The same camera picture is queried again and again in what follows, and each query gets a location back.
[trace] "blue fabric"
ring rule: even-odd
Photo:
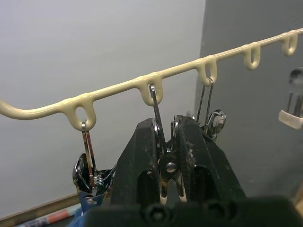
[[[85,212],[83,214],[83,216],[81,216],[81,214],[82,214],[82,209],[80,208],[79,210],[76,211],[75,218],[68,225],[68,227],[84,227],[84,222],[85,222],[85,217],[86,217],[87,212]]]

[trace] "rack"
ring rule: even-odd
[[[215,82],[217,79],[217,61],[227,59],[237,54],[243,54],[244,65],[246,68],[249,70],[254,70],[260,63],[262,46],[266,46],[275,42],[282,42],[283,54],[285,56],[291,56],[297,48],[298,35],[301,35],[302,33],[303,28],[285,32],[268,39],[246,44],[241,47],[237,47],[214,55],[209,55],[204,58],[199,58],[197,60],[190,61],[169,69],[153,72],[120,84],[106,87],[97,91],[84,93],[73,98],[67,98],[58,103],[37,109],[17,109],[0,100],[0,114],[14,119],[32,120],[50,116],[56,113],[63,113],[68,118],[70,124],[76,130],[81,131],[81,121],[76,115],[76,109],[78,107],[82,107],[87,114],[86,130],[88,131],[92,129],[96,124],[97,117],[93,103],[97,100],[127,91],[132,88],[136,88],[140,90],[143,101],[147,105],[152,106],[153,100],[148,91],[149,84],[153,84],[155,86],[158,103],[160,103],[163,99],[162,80],[180,74],[182,72],[196,69],[201,83],[204,86],[209,87],[211,85],[211,82],[206,76],[205,72],[205,68],[207,66],[210,69],[209,77],[213,80],[213,82]]]

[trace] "cream-coated wire rack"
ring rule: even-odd
[[[298,35],[301,34],[303,34],[303,28],[285,32],[280,35],[273,36],[271,38],[264,39],[258,42],[246,44],[228,51],[209,55],[204,58],[199,58],[197,60],[187,62],[169,69],[153,72],[97,91],[84,93],[73,98],[67,98],[58,103],[37,109],[17,109],[7,104],[6,102],[0,100],[0,114],[14,119],[32,120],[50,116],[56,113],[63,113],[66,115],[71,125],[76,130],[81,131],[82,122],[78,119],[76,115],[76,109],[78,107],[82,107],[87,115],[86,130],[88,131],[92,129],[96,124],[97,116],[93,107],[93,103],[99,99],[106,98],[108,96],[112,96],[132,88],[137,88],[141,92],[143,101],[147,105],[152,106],[153,100],[148,91],[149,84],[154,84],[156,88],[156,97],[158,103],[160,103],[163,99],[162,80],[164,78],[168,78],[182,72],[196,69],[198,71],[198,76],[201,83],[204,86],[209,87],[211,85],[211,81],[206,76],[206,66],[208,66],[210,69],[209,77],[213,80],[213,82],[215,82],[217,79],[217,61],[227,59],[237,54],[243,54],[244,64],[247,69],[254,70],[260,63],[262,46],[269,45],[275,42],[282,42],[283,54],[285,56],[291,56],[297,48]],[[303,118],[295,117],[289,113],[284,112],[283,110],[279,114],[279,120],[294,128],[303,128]]]

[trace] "gray wall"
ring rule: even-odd
[[[301,0],[208,0],[201,57],[301,28],[302,8]],[[303,66],[302,58],[299,37],[297,51],[288,58],[281,43],[263,47],[254,71],[245,68],[243,56],[218,62],[211,109],[224,110],[227,124],[217,142],[248,196],[290,196],[303,180],[303,131],[278,121],[288,98],[289,72]],[[198,82],[196,109],[200,93]]]
[[[0,98],[38,108],[197,59],[204,6],[201,0],[1,1]],[[194,109],[195,88],[194,71],[163,81],[167,137],[173,116]],[[110,168],[153,109],[138,90],[94,107],[97,166]],[[71,173],[84,146],[63,114],[32,121],[0,116],[0,126],[0,218],[76,192]]]

